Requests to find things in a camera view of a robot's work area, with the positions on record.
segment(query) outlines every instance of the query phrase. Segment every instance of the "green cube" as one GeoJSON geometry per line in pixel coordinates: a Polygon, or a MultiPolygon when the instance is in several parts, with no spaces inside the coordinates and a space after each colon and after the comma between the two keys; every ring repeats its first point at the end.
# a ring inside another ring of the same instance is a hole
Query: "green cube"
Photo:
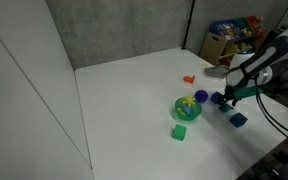
{"type": "Polygon", "coordinates": [[[172,137],[174,139],[183,141],[185,138],[186,127],[176,124],[172,137]]]}

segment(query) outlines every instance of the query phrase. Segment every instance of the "green bowl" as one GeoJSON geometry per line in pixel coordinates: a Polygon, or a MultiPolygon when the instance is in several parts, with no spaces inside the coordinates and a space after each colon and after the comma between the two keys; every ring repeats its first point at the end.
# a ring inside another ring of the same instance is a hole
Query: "green bowl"
{"type": "Polygon", "coordinates": [[[184,104],[183,104],[183,101],[184,101],[184,97],[181,97],[179,99],[176,100],[175,102],[175,111],[176,111],[176,114],[178,116],[179,119],[181,120],[184,120],[184,121],[192,121],[194,119],[197,118],[198,115],[201,114],[202,112],[202,106],[200,103],[198,103],[197,101],[195,101],[195,104],[192,105],[192,108],[193,108],[193,114],[190,115],[190,116],[185,116],[183,115],[182,113],[180,113],[177,109],[178,108],[181,108],[184,104]]]}

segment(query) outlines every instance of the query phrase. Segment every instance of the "white table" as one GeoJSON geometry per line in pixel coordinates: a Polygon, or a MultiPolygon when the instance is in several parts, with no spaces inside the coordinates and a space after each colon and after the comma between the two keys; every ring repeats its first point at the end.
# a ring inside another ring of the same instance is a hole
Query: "white table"
{"type": "MultiPolygon", "coordinates": [[[[238,102],[249,119],[238,129],[209,100],[197,120],[174,120],[177,98],[199,89],[223,93],[224,80],[203,75],[207,66],[175,48],[76,71],[95,180],[235,179],[285,139],[254,97],[238,102]],[[195,75],[195,84],[183,82],[185,75],[195,75]],[[187,127],[183,142],[171,137],[176,124],[187,127]]],[[[262,99],[288,127],[287,108],[262,99]]]]}

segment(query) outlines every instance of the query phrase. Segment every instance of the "orange object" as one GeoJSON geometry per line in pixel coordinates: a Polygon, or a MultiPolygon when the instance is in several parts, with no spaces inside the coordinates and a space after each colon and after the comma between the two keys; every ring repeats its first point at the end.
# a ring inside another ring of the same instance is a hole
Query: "orange object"
{"type": "Polygon", "coordinates": [[[192,76],[192,77],[185,76],[184,79],[183,79],[183,81],[191,83],[191,84],[194,83],[194,80],[195,80],[195,76],[192,76]]]}

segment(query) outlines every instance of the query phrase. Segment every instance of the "blue object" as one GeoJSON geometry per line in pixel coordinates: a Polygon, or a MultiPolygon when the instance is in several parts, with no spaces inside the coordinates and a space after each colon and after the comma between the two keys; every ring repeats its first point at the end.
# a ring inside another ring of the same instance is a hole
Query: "blue object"
{"type": "Polygon", "coordinates": [[[222,96],[223,95],[221,93],[216,91],[214,94],[212,94],[211,101],[215,104],[218,104],[222,96]]]}
{"type": "Polygon", "coordinates": [[[188,107],[188,106],[183,106],[183,107],[182,107],[182,110],[183,110],[183,112],[184,112],[186,115],[188,115],[188,116],[190,116],[190,115],[193,114],[193,109],[190,108],[190,107],[188,107]]]}
{"type": "Polygon", "coordinates": [[[246,121],[247,121],[247,118],[245,116],[243,116],[243,114],[241,114],[241,113],[234,114],[230,119],[230,122],[236,128],[243,126],[246,121]]]}
{"type": "Polygon", "coordinates": [[[208,94],[204,90],[198,90],[196,91],[194,97],[198,102],[205,102],[208,98],[208,94]]]}
{"type": "Polygon", "coordinates": [[[228,104],[224,104],[223,106],[220,106],[219,108],[224,113],[228,112],[231,109],[234,109],[232,106],[230,106],[228,104]]]}

